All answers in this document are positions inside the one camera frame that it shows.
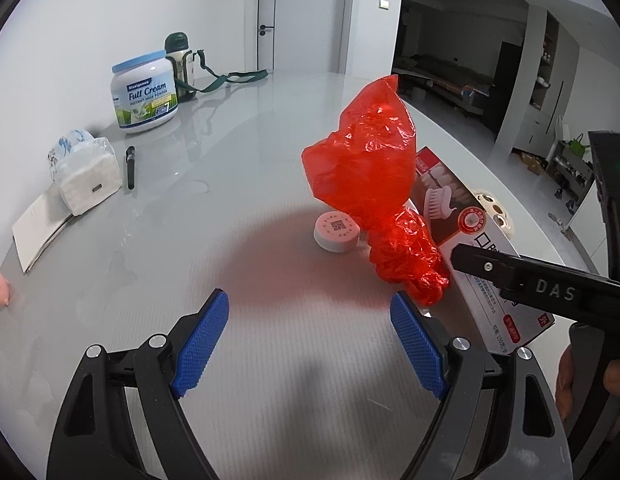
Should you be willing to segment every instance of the human hand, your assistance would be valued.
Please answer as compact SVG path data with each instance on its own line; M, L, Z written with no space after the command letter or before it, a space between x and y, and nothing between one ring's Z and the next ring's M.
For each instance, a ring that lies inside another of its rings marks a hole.
M574 380L574 366L572 365L572 350L565 349L559 361L559 374L556 377L556 407L561 420L572 411L572 381ZM603 375L603 385L610 394L620 397L620 360L612 361Z

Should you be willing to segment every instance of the white table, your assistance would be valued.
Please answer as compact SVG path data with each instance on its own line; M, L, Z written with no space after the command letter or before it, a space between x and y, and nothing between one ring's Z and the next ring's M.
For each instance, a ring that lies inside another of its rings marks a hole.
M365 249L335 255L312 238L327 207L300 154L337 127L365 81L276 73L181 105L177 117L112 140L136 146L137 188L70 225L0 310L0 427L44 478L66 388L85 349L135 348L195 312L219 286L229 323L182 406L223 480L391 479L407 467L437 402L421 390L388 315L397 287ZM514 217L515 247L561 262L533 219L452 136L410 108L417 143ZM553 381L565 323L534 344ZM128 395L148 471L161 476L138 395Z

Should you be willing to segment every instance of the bag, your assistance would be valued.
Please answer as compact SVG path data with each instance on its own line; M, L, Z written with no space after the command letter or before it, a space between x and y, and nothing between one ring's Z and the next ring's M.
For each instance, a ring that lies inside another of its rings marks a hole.
M303 150L312 193L367 231L381 279L404 283L421 304L437 303L449 272L423 217L405 206L416 170L416 132L396 94L397 76L366 86L339 129Z
M582 139L583 139L583 134L581 134L576 139L572 139L570 141L570 144L568 144L570 151L574 153L574 155L578 156L579 158L583 158L583 155L586 154L586 151L590 147L589 144L581 144Z

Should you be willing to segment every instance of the notebook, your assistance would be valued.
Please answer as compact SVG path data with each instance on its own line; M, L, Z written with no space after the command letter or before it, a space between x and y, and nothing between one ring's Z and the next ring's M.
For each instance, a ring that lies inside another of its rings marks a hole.
M27 208L12 227L23 272L29 272L71 217L72 212L65 205L56 184L52 184Z

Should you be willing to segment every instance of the door handle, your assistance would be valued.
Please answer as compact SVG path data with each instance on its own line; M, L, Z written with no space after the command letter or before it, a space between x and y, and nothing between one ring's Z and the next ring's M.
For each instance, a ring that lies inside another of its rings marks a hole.
M261 30L260 33L259 33L260 36L265 36L266 35L266 29L267 28L271 28L272 30L274 30L274 27L267 27L267 25L261 25L259 28Z

